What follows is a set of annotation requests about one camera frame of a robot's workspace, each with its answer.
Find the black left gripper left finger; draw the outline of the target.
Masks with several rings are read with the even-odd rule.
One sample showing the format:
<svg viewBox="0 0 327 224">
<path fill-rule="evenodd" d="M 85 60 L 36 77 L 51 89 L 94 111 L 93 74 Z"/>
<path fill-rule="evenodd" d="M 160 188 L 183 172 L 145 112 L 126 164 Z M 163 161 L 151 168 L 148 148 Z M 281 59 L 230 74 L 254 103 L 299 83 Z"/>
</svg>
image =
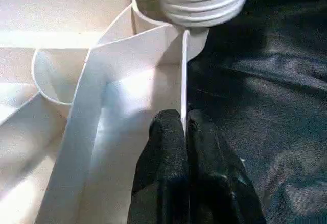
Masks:
<svg viewBox="0 0 327 224">
<path fill-rule="evenodd" d="M 136 163 L 128 223 L 188 223 L 189 169 L 180 114 L 158 112 Z"/>
</svg>

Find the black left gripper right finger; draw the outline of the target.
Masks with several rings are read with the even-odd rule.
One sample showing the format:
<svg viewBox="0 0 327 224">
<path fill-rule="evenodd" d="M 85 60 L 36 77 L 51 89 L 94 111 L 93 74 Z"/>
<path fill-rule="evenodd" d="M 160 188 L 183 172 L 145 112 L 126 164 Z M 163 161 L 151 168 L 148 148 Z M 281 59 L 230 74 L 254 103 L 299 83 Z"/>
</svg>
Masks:
<svg viewBox="0 0 327 224">
<path fill-rule="evenodd" d="M 242 160 L 201 110 L 188 113 L 191 223 L 266 223 Z"/>
</svg>

